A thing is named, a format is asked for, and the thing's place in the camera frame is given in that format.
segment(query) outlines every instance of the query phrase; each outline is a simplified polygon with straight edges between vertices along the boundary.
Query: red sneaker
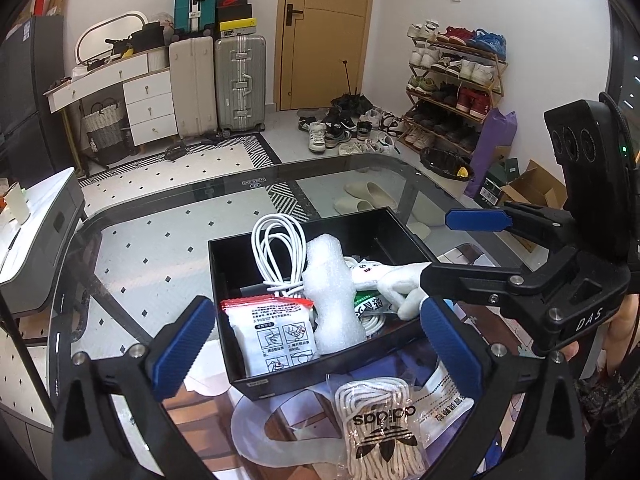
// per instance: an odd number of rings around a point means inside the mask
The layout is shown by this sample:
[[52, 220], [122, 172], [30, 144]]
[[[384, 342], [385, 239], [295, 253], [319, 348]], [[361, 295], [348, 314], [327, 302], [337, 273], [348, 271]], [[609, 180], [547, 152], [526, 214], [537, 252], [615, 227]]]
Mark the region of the red sneaker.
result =
[[446, 43], [457, 43], [466, 46], [466, 40], [473, 38], [474, 34], [466, 28], [447, 27], [444, 34], [438, 34], [438, 41]]
[[469, 113], [476, 119], [484, 121], [489, 110], [491, 110], [491, 99], [489, 99], [489, 94], [476, 92], [474, 105], [471, 107]]
[[456, 108], [468, 114], [469, 110], [471, 110], [471, 107], [474, 104], [475, 98], [476, 92], [474, 92], [471, 88], [463, 86], [460, 89], [460, 94], [458, 95], [458, 103], [456, 104]]

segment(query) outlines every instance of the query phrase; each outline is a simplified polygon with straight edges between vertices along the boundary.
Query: wooden door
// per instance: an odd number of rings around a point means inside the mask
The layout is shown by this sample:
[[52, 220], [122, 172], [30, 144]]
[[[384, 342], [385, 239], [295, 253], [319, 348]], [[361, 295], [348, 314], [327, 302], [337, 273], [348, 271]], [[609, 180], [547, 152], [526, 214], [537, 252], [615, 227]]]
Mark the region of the wooden door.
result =
[[285, 0], [280, 109], [327, 107], [355, 91], [369, 0]]

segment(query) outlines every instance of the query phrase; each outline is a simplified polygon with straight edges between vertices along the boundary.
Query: silver suitcase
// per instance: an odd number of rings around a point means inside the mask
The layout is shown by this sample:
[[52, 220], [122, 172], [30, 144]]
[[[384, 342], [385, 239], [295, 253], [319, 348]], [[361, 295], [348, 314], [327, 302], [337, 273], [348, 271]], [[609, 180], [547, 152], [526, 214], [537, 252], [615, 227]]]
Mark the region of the silver suitcase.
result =
[[218, 125], [231, 132], [264, 130], [267, 43], [262, 36], [235, 36], [216, 41]]
[[175, 122], [182, 138], [218, 130], [213, 38], [192, 38], [169, 46]]

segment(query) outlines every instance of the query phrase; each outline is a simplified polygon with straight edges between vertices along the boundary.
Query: yellow object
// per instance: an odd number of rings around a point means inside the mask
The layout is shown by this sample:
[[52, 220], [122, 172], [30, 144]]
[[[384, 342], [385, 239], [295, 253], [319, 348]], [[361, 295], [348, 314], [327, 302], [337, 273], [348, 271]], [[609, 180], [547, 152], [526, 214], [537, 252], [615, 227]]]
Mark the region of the yellow object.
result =
[[220, 32], [233, 28], [255, 27], [255, 18], [245, 18], [244, 20], [232, 20], [231, 22], [221, 22]]

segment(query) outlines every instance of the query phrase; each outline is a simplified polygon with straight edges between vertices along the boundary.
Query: blue sneaker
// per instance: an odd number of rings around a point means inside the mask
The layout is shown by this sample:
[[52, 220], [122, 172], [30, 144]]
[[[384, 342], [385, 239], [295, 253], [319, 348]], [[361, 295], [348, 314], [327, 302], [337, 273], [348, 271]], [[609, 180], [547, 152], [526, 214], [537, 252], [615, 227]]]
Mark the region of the blue sneaker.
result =
[[507, 39], [500, 34], [494, 34], [479, 28], [471, 40], [466, 40], [466, 44], [473, 48], [493, 52], [502, 61], [507, 59]]

